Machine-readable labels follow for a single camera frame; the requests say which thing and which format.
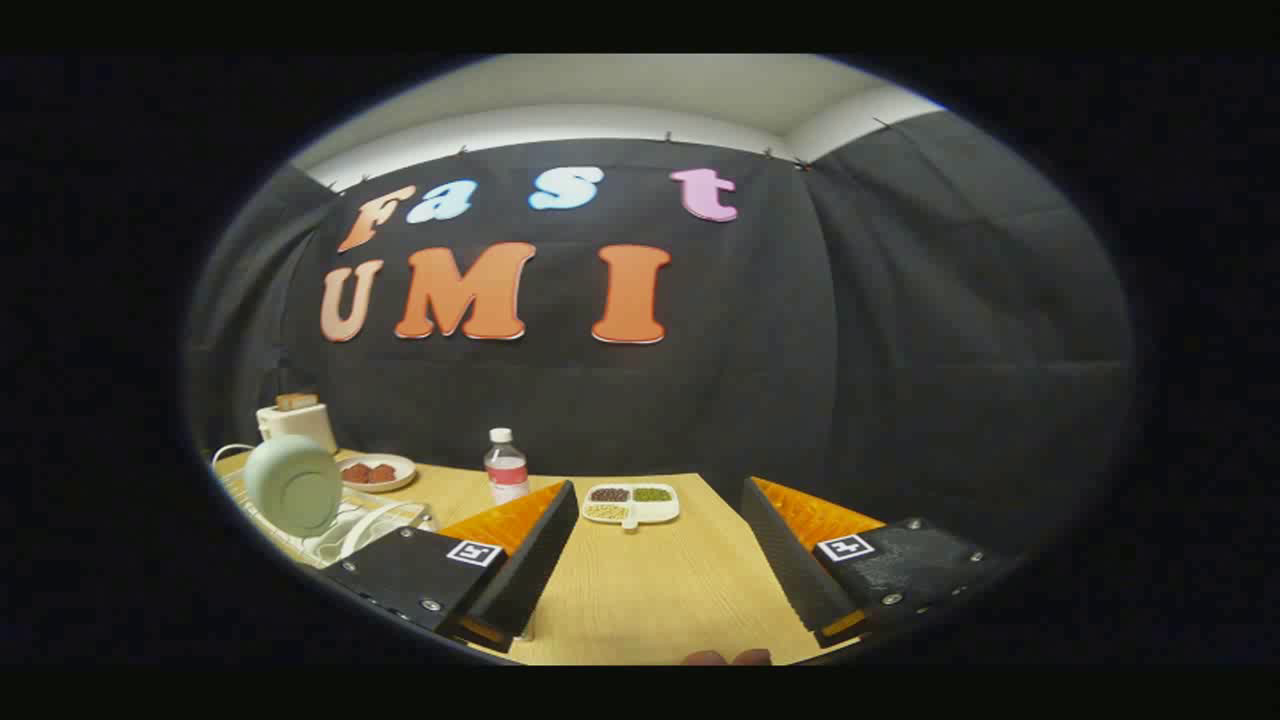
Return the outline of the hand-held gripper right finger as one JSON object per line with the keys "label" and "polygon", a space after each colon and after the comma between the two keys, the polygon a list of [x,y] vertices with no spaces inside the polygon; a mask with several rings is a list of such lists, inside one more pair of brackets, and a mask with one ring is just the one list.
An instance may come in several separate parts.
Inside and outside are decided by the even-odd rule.
{"label": "hand-held gripper right finger", "polygon": [[740,515],[819,647],[878,642],[959,614],[1020,564],[1020,550],[922,507],[850,507],[748,477]]}

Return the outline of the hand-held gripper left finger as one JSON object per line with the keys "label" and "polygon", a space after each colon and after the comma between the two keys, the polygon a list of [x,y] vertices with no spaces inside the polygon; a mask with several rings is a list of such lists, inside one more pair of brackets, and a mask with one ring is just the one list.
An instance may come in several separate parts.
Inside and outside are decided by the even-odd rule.
{"label": "hand-held gripper left finger", "polygon": [[577,520],[576,489],[562,480],[442,530],[392,529],[317,574],[417,629],[507,652]]}

